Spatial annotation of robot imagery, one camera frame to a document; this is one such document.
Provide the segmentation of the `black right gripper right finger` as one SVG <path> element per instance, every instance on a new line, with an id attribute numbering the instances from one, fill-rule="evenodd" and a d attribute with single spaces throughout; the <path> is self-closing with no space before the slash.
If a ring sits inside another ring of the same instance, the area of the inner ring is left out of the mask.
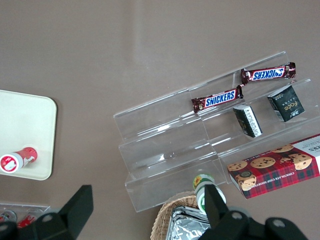
<path id="1" fill-rule="evenodd" d="M 205 212 L 212 230 L 249 229 L 248 215 L 240 207 L 228 207 L 215 185 L 205 185 L 204 193 Z"/>

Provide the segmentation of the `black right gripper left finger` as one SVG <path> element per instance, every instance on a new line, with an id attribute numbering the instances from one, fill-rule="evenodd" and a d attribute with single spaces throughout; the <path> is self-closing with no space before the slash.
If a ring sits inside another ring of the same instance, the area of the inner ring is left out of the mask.
<path id="1" fill-rule="evenodd" d="M 41 216 L 32 227 L 36 240 L 75 240 L 94 209 L 91 185 L 82 185 L 59 210 Z"/>

